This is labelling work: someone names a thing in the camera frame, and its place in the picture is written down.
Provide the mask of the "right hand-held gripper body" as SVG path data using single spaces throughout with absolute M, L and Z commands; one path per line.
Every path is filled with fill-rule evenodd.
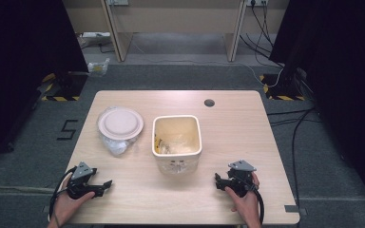
M 231 180 L 231 188 L 240 197 L 243 198 L 248 191 L 256 189 L 253 183 L 252 173 L 256 168 L 244 160 L 231 162 L 228 164 L 230 170 L 227 172 Z

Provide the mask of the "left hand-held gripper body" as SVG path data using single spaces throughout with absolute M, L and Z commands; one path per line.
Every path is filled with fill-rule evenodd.
M 91 168 L 85 162 L 81 161 L 67 182 L 67 194 L 72 199 L 77 200 L 89 192 L 94 192 L 95 187 L 87 183 L 96 172 L 96 168 Z

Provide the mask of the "clear plastic bag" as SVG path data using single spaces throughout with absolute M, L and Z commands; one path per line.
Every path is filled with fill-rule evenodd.
M 106 146 L 106 148 L 111 152 L 111 154 L 113 156 L 120 156 L 122 155 L 126 150 L 127 148 L 133 144 L 134 142 L 137 141 L 138 136 L 130 139 L 130 140 L 111 140 L 110 138 L 104 136 L 100 131 L 99 131 L 99 134 L 100 134 L 100 138 L 102 140 L 102 142 L 104 143 L 104 145 Z

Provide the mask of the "cream square bin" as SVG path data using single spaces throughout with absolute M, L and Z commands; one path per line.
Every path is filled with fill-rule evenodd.
M 190 152 L 186 154 L 157 154 L 155 136 L 182 134 L 188 140 Z M 168 175 L 184 175 L 196 171 L 202 154 L 200 122 L 193 115 L 160 116 L 153 121 L 152 154 L 159 170 Z

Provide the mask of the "round beige lid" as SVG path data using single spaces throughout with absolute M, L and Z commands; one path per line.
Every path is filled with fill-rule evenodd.
M 111 140 L 130 140 L 144 127 L 142 116 L 125 107 L 112 107 L 104 111 L 97 122 L 99 131 Z

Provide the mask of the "person's right hand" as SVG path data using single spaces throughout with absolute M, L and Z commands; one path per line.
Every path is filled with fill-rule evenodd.
M 233 190 L 227 188 L 225 193 L 233 201 L 232 212 L 237 212 L 245 224 L 260 224 L 259 200 L 254 191 L 249 191 L 240 198 Z

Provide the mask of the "person's left hand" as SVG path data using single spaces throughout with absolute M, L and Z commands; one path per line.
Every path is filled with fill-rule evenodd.
M 79 199 L 72 199 L 67 192 L 62 193 L 55 201 L 53 212 L 49 221 L 54 220 L 65 225 L 78 209 L 94 196 L 93 192 L 89 192 Z

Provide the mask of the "grey tape piece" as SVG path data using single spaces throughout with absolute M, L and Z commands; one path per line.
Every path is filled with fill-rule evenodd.
M 297 205 L 284 205 L 284 209 L 286 213 L 298 213 L 300 216 L 307 216 L 307 210 Z

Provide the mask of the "crumpled paper scraps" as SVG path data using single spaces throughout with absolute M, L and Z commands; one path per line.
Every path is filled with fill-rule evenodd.
M 182 134 L 155 136 L 157 154 L 186 154 L 190 152 L 187 138 Z

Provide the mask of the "black stand base striped tape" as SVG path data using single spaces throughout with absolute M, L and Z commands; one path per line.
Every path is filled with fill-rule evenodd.
M 265 96 L 269 100 L 305 100 L 295 80 L 282 78 L 279 74 L 263 74 L 259 78 L 263 84 Z
M 71 74 L 57 77 L 54 73 L 46 76 L 42 83 L 47 87 L 43 93 L 43 101 L 73 102 L 78 101 L 86 83 L 84 74 Z

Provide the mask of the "small clear plastic packet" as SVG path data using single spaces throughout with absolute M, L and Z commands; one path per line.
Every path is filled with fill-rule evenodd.
M 102 77 L 106 74 L 110 59 L 106 58 L 100 63 L 88 63 L 87 69 L 91 77 Z

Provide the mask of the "black curtain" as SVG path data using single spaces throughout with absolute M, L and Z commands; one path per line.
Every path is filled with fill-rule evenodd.
M 303 69 L 342 155 L 365 185 L 365 0 L 289 0 L 273 61 Z
M 87 71 L 63 0 L 0 0 L 0 149 L 50 73 Z

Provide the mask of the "white power strip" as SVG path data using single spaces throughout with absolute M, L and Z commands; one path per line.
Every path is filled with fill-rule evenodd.
M 110 33 L 109 32 L 83 32 L 81 37 L 82 38 L 110 37 Z

